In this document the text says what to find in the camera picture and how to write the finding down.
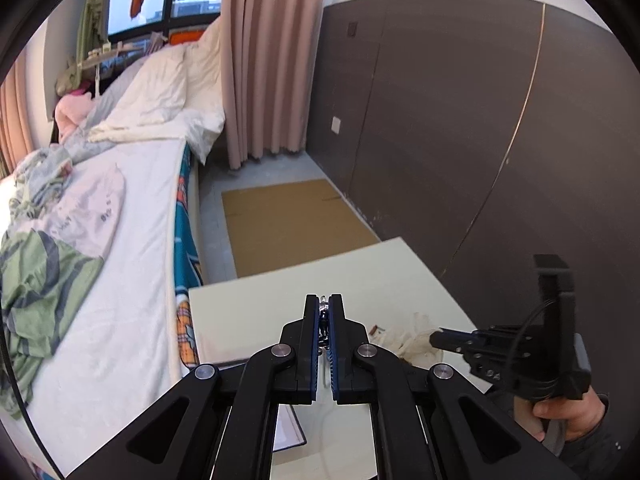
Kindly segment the person's right hand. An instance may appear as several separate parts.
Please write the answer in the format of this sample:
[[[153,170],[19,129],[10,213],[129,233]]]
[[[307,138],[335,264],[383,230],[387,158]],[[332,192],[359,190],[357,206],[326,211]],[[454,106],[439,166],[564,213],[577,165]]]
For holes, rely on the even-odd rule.
[[[537,403],[513,399],[515,421],[541,442],[546,436],[542,420],[564,420],[565,440],[574,441],[596,428],[603,419],[606,407],[592,387],[580,400],[554,398]]]

